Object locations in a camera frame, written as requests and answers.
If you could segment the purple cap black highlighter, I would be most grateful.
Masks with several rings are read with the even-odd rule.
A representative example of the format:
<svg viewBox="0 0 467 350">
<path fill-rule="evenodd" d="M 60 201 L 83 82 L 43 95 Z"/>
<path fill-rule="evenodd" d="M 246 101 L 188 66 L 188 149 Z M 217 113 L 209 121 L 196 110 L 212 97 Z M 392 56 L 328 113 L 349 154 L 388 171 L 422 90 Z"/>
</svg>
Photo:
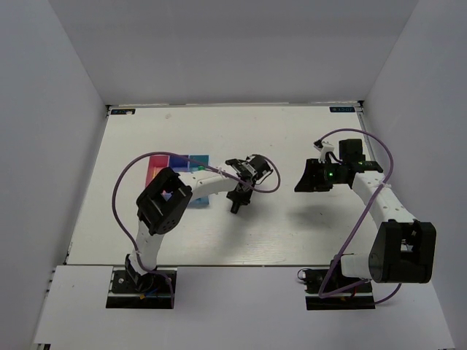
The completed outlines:
<svg viewBox="0 0 467 350">
<path fill-rule="evenodd" d="M 234 203 L 231 207 L 231 213 L 232 214 L 237 214 L 240 209 L 240 205 L 237 203 Z"/>
</svg>

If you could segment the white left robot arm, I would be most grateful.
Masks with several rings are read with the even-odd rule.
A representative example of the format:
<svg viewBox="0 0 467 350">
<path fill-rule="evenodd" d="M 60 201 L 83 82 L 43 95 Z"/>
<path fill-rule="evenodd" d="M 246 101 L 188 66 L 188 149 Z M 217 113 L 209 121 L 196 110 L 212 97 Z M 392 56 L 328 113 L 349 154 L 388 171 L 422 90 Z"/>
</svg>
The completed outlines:
<svg viewBox="0 0 467 350">
<path fill-rule="evenodd" d="M 117 214 L 116 195 L 123 175 L 145 157 L 138 157 L 124 168 L 112 192 L 112 213 L 133 245 L 132 252 L 125 259 L 126 275 L 139 292 L 146 292 L 155 281 L 169 281 L 165 273 L 157 270 L 158 253 L 164 235 L 175 229 L 192 202 L 209 195 L 225 193 L 231 201 L 230 212 L 237 214 L 241 207 L 250 204 L 254 192 L 273 193 L 278 190 L 277 187 L 272 190 L 256 187 L 277 171 L 275 165 L 262 155 L 227 160 L 224 168 L 215 168 L 180 155 L 181 160 L 199 165 L 202 169 L 180 174 L 170 166 L 162 168 L 136 199 L 138 233 L 133 237 Z"/>
</svg>

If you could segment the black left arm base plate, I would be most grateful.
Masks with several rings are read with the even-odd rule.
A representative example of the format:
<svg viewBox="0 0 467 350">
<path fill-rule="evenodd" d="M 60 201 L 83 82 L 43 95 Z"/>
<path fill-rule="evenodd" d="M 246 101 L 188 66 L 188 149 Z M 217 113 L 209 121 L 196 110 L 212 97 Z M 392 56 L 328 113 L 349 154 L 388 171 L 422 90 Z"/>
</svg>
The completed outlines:
<svg viewBox="0 0 467 350">
<path fill-rule="evenodd" d="M 124 269 L 113 270 L 107 294 L 107 309 L 173 309 L 176 291 L 177 270 L 162 270 L 171 288 L 162 276 L 150 274 L 142 287 L 136 287 Z"/>
</svg>

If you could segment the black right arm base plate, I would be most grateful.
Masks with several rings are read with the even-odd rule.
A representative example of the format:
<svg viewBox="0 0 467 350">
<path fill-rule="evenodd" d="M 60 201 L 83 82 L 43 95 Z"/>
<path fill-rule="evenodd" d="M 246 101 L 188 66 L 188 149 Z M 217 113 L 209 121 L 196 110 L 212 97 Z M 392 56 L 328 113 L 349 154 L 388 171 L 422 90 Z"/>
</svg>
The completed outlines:
<svg viewBox="0 0 467 350">
<path fill-rule="evenodd" d="M 347 278 L 334 271 L 326 284 L 321 298 L 319 290 L 327 269 L 302 268 L 297 279 L 304 285 L 307 311 L 357 311 L 375 309 L 373 289 L 370 283 L 357 285 L 359 279 Z"/>
</svg>

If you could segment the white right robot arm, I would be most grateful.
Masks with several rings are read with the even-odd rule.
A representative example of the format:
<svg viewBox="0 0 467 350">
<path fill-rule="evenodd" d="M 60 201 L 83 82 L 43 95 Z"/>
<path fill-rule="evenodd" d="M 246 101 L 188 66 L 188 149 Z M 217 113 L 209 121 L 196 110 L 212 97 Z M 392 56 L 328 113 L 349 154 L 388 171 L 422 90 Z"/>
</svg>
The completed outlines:
<svg viewBox="0 0 467 350">
<path fill-rule="evenodd" d="M 331 285 L 340 291 L 356 279 L 376 283 L 425 284 L 431 280 L 436 245 L 436 229 L 421 222 L 404 208 L 385 182 L 378 162 L 363 154 L 360 139 L 339 142 L 339 159 L 333 162 L 333 146 L 315 144 L 318 158 L 306 160 L 297 193 L 323 193 L 337 184 L 346 184 L 362 200 L 377 233 L 371 249 L 364 253 L 344 253 L 329 273 Z"/>
</svg>

